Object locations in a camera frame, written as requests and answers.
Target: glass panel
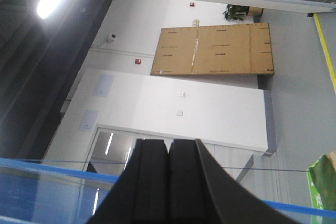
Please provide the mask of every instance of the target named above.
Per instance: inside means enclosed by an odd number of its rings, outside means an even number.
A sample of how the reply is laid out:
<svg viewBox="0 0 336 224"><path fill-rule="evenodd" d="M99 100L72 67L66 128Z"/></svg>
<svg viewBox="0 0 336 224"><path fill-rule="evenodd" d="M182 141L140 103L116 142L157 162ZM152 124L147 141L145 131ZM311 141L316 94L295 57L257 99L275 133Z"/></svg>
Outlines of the glass panel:
<svg viewBox="0 0 336 224"><path fill-rule="evenodd" d="M1 223L86 223L113 183L0 168Z"/></svg>

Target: cardboard box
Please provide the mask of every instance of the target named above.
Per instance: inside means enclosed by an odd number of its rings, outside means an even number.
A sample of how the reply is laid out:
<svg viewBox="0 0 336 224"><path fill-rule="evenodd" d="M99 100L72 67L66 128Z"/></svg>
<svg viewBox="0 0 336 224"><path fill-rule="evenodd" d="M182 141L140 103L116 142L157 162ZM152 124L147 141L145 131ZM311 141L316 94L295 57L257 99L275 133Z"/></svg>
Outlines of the cardboard box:
<svg viewBox="0 0 336 224"><path fill-rule="evenodd" d="M151 75L272 74L268 23L162 28Z"/></svg>

